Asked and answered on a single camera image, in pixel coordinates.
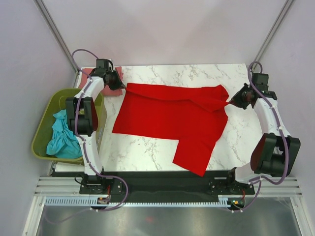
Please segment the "red t shirt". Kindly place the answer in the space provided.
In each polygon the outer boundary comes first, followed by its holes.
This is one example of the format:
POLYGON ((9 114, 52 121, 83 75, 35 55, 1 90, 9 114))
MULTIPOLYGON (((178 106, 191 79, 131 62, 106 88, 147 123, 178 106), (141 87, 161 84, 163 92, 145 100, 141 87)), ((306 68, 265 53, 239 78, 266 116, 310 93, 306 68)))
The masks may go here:
POLYGON ((228 121, 221 86, 184 88, 129 83, 113 133, 177 140, 173 163, 200 177, 228 121))

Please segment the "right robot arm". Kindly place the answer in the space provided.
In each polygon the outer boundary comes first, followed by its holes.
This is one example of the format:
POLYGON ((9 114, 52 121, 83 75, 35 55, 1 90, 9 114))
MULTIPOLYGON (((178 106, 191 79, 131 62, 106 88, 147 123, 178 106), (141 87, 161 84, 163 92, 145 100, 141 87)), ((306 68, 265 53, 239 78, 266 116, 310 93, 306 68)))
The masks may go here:
POLYGON ((248 73, 249 83, 231 98, 238 108, 251 106, 257 114, 262 137, 252 152, 250 162, 234 169, 234 176, 225 181, 230 193, 238 193, 244 184, 266 180, 281 184, 290 174, 301 142, 285 128, 278 109, 278 98, 269 90, 268 74, 248 73))

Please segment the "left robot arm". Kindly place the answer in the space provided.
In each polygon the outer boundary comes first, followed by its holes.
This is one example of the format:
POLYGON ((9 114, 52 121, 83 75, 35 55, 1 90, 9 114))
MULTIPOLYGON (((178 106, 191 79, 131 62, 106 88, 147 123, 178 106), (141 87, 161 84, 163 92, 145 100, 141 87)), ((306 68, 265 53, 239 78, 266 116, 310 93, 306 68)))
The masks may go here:
POLYGON ((98 116, 95 100, 106 86, 111 90, 126 88, 112 61, 97 59, 96 66, 87 75, 83 88, 65 101, 67 125, 79 142, 84 159, 84 172, 88 176, 101 176, 103 170, 96 144, 98 116))

